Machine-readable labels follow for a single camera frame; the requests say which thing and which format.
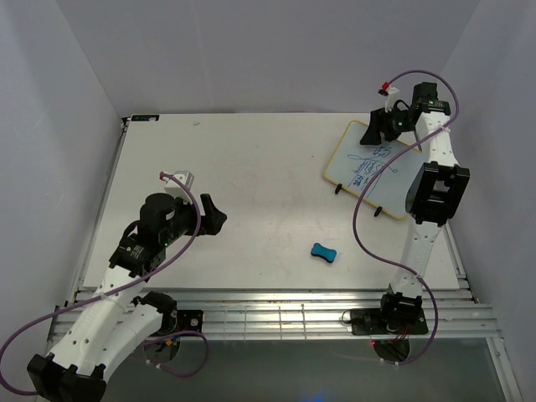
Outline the yellow framed small whiteboard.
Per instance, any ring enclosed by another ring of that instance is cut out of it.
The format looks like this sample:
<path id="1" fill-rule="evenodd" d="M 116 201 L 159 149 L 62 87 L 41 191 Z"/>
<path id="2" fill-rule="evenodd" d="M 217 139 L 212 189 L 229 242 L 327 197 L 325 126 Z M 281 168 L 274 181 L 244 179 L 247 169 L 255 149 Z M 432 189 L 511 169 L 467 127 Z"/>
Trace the yellow framed small whiteboard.
<path id="1" fill-rule="evenodd" d="M 406 194 L 426 156 L 413 148 L 391 162 L 390 159 L 407 145 L 395 140 L 378 146 L 363 146 L 359 142 L 367 128 L 361 121 L 348 123 L 323 176 L 335 185 L 341 183 L 358 196 L 368 188 L 364 202 L 382 206 L 383 212 L 394 219 L 404 219 Z"/>

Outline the blue whiteboard eraser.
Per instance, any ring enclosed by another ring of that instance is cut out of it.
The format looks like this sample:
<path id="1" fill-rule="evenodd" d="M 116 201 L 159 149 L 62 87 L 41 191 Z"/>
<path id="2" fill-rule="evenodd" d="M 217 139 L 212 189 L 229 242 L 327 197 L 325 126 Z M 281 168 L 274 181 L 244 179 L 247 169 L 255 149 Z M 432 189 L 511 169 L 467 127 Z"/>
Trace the blue whiteboard eraser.
<path id="1" fill-rule="evenodd" d="M 311 248 L 311 256 L 321 258 L 329 264 L 332 264 L 335 261 L 337 254 L 335 249 L 328 248 L 317 242 L 314 243 Z"/>

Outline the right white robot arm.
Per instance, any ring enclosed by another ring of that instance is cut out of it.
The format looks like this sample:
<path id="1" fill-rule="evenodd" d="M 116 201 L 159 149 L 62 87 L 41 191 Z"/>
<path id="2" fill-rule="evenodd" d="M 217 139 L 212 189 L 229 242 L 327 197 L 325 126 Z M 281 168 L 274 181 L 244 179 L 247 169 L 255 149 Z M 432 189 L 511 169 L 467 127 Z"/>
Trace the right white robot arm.
<path id="1" fill-rule="evenodd" d="M 405 198 L 405 210 L 412 218 L 398 271 L 383 294 L 378 308 L 352 310 L 354 335 L 426 335 L 428 327 L 422 308 L 422 281 L 431 251 L 442 227 L 461 202 L 470 179 L 460 166 L 452 147 L 447 123 L 451 108 L 440 100 L 437 85 L 422 82 L 415 86 L 410 105 L 401 110 L 399 90 L 386 82 L 380 89 L 384 107 L 372 111 L 363 145 L 392 142 L 403 132 L 420 136 L 419 146 L 428 157 L 422 163 Z"/>

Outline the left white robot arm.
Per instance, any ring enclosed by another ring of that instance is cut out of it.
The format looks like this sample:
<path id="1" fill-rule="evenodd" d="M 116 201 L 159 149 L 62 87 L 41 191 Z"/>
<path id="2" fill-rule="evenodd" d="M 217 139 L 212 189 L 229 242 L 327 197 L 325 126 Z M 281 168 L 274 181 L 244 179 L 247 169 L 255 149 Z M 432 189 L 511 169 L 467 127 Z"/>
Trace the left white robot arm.
<path id="1" fill-rule="evenodd" d="M 65 336 L 46 356 L 27 366 L 38 395 L 49 401 L 99 401 L 122 361 L 151 336 L 178 329 L 177 303 L 150 291 L 146 274 L 166 259 L 166 249 L 183 235 L 217 235 L 227 216 L 209 194 L 200 196 L 204 214 L 168 193 L 146 197 L 139 219 L 130 223 L 109 259 L 95 302 L 84 307 Z"/>

